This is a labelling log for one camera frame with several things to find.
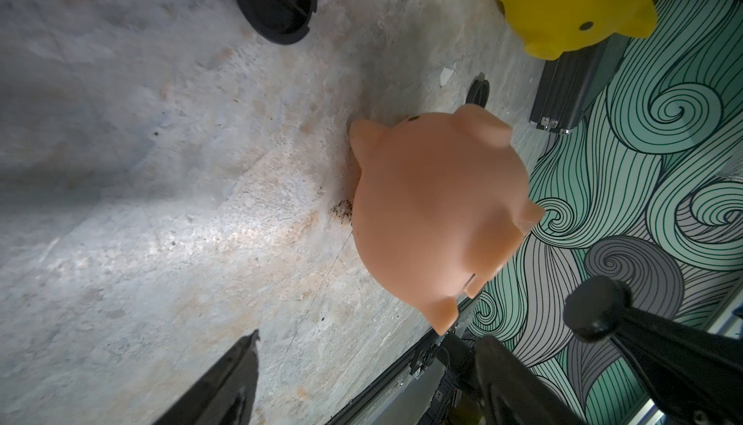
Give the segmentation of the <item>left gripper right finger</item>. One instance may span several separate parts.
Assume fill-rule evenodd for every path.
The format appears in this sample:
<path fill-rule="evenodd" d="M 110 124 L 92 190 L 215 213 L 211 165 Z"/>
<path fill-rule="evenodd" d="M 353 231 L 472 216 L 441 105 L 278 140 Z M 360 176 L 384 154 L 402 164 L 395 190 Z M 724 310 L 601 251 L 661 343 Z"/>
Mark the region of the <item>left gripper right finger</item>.
<path fill-rule="evenodd" d="M 583 423 L 497 339 L 488 336 L 477 341 L 475 366 L 485 423 Z"/>

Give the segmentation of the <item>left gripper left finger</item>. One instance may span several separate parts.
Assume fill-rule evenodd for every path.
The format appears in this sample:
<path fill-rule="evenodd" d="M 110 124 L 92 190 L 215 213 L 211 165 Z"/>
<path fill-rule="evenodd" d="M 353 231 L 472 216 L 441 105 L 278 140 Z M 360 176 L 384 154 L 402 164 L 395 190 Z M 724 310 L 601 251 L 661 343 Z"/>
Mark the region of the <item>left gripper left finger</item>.
<path fill-rule="evenodd" d="M 240 338 L 155 425 L 245 424 L 259 382 L 259 331 Z"/>

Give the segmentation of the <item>peach piggy bank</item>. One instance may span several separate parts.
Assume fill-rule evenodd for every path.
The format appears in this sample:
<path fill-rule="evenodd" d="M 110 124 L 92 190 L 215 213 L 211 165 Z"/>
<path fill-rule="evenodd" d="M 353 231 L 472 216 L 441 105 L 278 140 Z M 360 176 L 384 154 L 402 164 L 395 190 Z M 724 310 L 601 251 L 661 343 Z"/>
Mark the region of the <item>peach piggy bank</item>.
<path fill-rule="evenodd" d="M 467 104 L 393 127 L 360 119 L 352 203 L 357 252 L 371 276 L 438 334 L 516 254 L 544 217 L 510 125 Z"/>

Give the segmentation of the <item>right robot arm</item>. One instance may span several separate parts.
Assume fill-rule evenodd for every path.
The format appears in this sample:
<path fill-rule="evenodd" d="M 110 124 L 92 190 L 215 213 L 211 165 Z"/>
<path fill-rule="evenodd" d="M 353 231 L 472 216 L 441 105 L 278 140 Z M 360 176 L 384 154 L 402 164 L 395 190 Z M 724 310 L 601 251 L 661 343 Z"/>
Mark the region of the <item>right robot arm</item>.
<path fill-rule="evenodd" d="M 630 288 L 592 277 L 565 300 L 563 320 L 586 343 L 621 353 L 669 424 L 742 422 L 742 342 L 633 306 Z"/>

